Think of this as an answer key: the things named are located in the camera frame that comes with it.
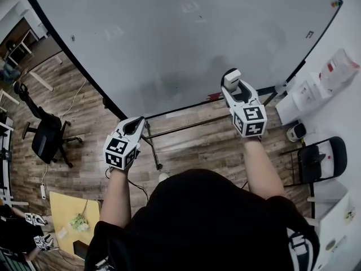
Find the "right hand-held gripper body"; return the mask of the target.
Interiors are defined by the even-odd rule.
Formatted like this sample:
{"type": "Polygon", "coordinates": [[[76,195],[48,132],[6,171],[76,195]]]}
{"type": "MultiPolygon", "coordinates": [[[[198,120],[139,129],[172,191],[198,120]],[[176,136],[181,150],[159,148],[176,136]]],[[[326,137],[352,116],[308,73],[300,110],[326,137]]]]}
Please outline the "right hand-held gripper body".
{"type": "Polygon", "coordinates": [[[266,129],[267,115],[264,105],[258,99],[250,102],[232,102],[230,105],[232,123],[243,138],[262,136],[266,129]]]}

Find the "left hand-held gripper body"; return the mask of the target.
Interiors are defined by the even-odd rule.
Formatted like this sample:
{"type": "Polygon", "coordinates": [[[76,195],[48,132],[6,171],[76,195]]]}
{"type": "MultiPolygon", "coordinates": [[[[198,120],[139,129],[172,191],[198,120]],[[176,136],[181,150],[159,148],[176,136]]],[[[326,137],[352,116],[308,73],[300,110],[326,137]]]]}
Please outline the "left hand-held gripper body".
{"type": "Polygon", "coordinates": [[[104,144],[104,161],[123,171],[128,170],[139,154],[140,134],[121,135],[112,132],[104,144]]]}

